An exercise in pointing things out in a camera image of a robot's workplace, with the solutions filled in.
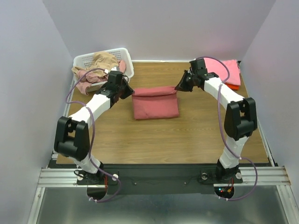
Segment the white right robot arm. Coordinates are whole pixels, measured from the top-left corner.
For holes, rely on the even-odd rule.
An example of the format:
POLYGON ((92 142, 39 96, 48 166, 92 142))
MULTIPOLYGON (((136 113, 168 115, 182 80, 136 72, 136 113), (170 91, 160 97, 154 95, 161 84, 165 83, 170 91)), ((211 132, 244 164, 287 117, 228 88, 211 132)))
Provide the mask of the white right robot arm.
POLYGON ((208 72, 203 57, 190 61, 189 70, 184 71, 175 89, 192 92, 194 87, 217 99, 218 110, 226 110, 224 120, 218 120, 225 147, 217 161, 215 177, 217 180, 231 178, 238 172, 245 143, 257 129, 256 102, 234 92, 215 72, 208 72))

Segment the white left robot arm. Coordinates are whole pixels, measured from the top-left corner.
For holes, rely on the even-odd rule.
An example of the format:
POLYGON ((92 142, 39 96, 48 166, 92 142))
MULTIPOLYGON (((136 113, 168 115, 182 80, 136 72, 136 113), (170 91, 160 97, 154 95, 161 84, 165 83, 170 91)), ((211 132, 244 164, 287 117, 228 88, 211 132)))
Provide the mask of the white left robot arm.
POLYGON ((62 116, 57 121, 54 151, 71 158, 85 174, 101 181, 107 174, 103 163, 91 153, 95 138, 95 121, 109 110, 119 99, 126 99, 134 93, 128 84, 128 77, 112 70, 108 80, 93 95, 88 103, 69 101, 67 104, 81 104, 82 107, 69 117, 62 116))

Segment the dusty red t-shirt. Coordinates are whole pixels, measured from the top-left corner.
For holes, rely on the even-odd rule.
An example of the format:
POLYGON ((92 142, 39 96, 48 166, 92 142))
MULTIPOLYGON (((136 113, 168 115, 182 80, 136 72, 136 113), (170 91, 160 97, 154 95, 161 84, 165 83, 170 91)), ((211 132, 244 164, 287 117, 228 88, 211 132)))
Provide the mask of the dusty red t-shirt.
POLYGON ((137 88, 132 94, 132 104, 136 120, 179 116, 177 91, 173 86, 137 88))

